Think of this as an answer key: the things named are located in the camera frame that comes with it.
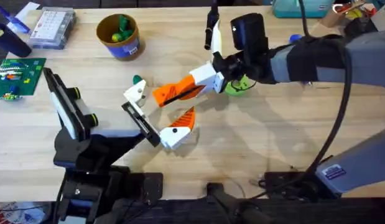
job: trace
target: small box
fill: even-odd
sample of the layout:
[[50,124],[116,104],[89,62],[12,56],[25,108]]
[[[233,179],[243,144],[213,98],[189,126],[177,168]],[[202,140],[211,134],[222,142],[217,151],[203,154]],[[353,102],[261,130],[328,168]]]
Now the small box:
[[72,8],[43,7],[28,44],[38,49],[63,49],[76,22]]

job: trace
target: wooden table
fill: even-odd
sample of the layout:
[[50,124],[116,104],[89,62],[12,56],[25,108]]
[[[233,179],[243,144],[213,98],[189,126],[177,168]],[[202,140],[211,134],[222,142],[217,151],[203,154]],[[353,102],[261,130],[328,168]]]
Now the wooden table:
[[[89,106],[121,111],[123,92],[140,74],[151,87],[178,82],[210,58],[204,50],[209,8],[81,9],[64,50],[34,50],[30,57],[47,58],[46,67],[67,86],[77,86]],[[277,19],[270,7],[222,7],[223,54],[235,53],[230,20],[250,12],[263,14],[270,46],[302,34],[300,19]],[[137,20],[146,43],[133,62],[120,62],[96,38],[102,18],[126,13]],[[40,11],[27,18],[30,27]],[[313,35],[327,29],[308,21]],[[209,94],[197,105],[198,144],[177,152],[153,148],[146,141],[116,164],[133,171],[162,172],[165,199],[204,196],[207,182],[222,182],[226,191],[249,197],[261,190],[249,182],[267,170],[304,170],[317,155],[333,125],[342,84],[298,83],[260,85],[242,97]],[[161,113],[158,123],[172,114]],[[338,154],[385,128],[385,89],[353,85],[343,126],[328,154]],[[60,129],[44,78],[35,95],[17,103],[0,101],[0,201],[54,200],[63,168],[53,165],[53,140]],[[345,197],[385,197],[385,182],[356,189]]]

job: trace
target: orange object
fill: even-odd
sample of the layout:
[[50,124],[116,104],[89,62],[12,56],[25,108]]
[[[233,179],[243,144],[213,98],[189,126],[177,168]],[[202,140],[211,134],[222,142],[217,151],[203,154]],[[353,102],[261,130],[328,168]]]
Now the orange object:
[[195,125],[195,107],[191,107],[183,116],[173,122],[169,127],[188,127],[191,130]]
[[[191,90],[192,88],[197,87],[195,85],[195,80],[193,79],[192,75],[188,75],[185,77],[183,80],[181,80],[177,84],[167,84],[159,89],[155,90],[152,92],[152,94],[155,97],[156,103],[160,106],[163,107],[165,106],[165,102],[167,100],[170,100],[182,93],[185,93],[186,91]],[[187,100],[191,99],[192,97],[196,96],[204,86],[199,86],[196,90],[192,91],[188,95],[181,97],[180,100]]]

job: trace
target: white label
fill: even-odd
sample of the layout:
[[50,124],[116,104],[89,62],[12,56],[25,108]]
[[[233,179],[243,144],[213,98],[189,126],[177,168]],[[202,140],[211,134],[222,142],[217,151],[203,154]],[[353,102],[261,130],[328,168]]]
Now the white label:
[[66,12],[44,11],[30,38],[54,40],[65,15]]

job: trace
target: black mount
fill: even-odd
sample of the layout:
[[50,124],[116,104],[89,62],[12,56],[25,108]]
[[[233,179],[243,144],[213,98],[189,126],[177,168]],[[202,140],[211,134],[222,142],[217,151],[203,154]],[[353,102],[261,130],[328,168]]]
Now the black mount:
[[143,139],[142,134],[129,138],[91,135],[79,142],[62,128],[55,139],[54,157],[55,165],[66,168],[57,212],[61,221],[70,215],[93,223],[121,198],[148,204],[159,200],[163,174],[130,173],[128,167],[111,166]]
[[[304,172],[266,172],[264,178],[259,181],[259,186],[265,190],[271,190],[282,184],[291,182],[301,177]],[[304,175],[302,180],[290,184],[278,191],[270,191],[267,195],[273,199],[300,200],[306,202],[318,202],[325,199],[338,199],[341,195],[335,195],[329,190],[315,174]]]
[[147,134],[138,133],[123,138],[91,134],[91,129],[98,125],[98,118],[95,114],[84,115],[79,109],[79,89],[67,88],[49,68],[44,68],[44,75],[49,90],[57,99],[54,101],[56,106],[61,106],[57,110],[62,129],[55,138],[53,162],[66,168],[54,209],[55,223],[57,217],[64,221],[67,216],[83,217],[86,223],[94,223],[97,218],[112,211],[118,199],[139,200],[148,204],[159,200],[162,197],[163,174],[131,173],[128,167],[112,166]]

